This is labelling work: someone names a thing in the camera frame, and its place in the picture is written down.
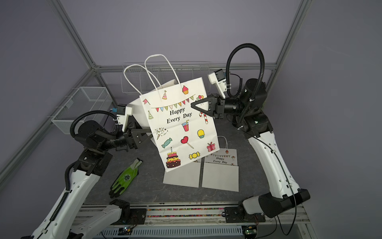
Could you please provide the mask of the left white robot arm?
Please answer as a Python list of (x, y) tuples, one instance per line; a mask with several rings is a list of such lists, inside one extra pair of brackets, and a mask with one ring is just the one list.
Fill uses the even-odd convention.
[(65, 170), (65, 188), (43, 222), (29, 236), (31, 239), (91, 239), (115, 222), (139, 222), (132, 216), (128, 202), (114, 199), (96, 216), (76, 229), (72, 227), (85, 199), (112, 159), (109, 150), (122, 146), (137, 149), (151, 138), (146, 135), (150, 129), (142, 129), (136, 124), (126, 131), (116, 124), (114, 132), (107, 132), (95, 120), (76, 128), (80, 120), (77, 118), (72, 122), (70, 135), (84, 146), (84, 151)]

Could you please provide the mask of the white party paper bag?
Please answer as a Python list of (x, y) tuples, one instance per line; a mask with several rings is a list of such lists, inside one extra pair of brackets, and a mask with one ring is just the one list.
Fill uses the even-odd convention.
[(207, 155), (204, 159), (202, 187), (208, 189), (239, 192), (239, 166), (237, 150), (225, 146)]

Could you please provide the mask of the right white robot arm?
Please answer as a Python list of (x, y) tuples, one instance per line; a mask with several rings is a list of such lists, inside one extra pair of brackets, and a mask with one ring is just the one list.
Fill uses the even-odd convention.
[(228, 223), (263, 222), (265, 217), (274, 218), (311, 198), (309, 191), (294, 180), (278, 149), (274, 129), (261, 109), (266, 98), (266, 84), (252, 78), (238, 97), (211, 94), (191, 104), (193, 109), (214, 119), (233, 115), (232, 124), (244, 132), (267, 177), (269, 193), (246, 198), (237, 208), (225, 208)]

